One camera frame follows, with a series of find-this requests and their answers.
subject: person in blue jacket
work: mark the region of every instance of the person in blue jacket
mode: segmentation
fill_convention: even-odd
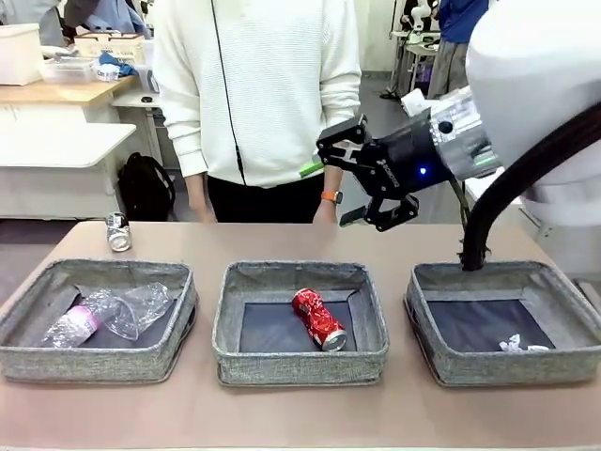
[[[432,69],[428,99],[438,99],[468,85],[466,54],[471,33],[488,11],[489,0],[442,0],[438,20],[439,52]]]

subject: pink bottle label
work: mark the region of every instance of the pink bottle label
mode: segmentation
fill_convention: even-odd
[[[92,311],[83,305],[71,308],[65,316],[71,323],[85,327],[90,332],[90,335],[94,334],[100,327],[100,323],[94,318]]]

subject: smartwatch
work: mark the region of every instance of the smartwatch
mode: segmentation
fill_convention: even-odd
[[[322,200],[329,200],[336,205],[342,204],[343,194],[340,191],[332,192],[332,191],[324,191],[321,194]]]

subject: white sweater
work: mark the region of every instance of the white sweater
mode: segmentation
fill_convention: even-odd
[[[321,131],[359,107],[353,0],[214,2],[246,181],[299,180]],[[183,176],[242,183],[210,0],[158,0],[155,11],[154,73]]]

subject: silver can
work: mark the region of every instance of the silver can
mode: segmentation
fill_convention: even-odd
[[[131,249],[130,221],[125,214],[117,211],[107,216],[106,240],[113,252],[125,252]]]

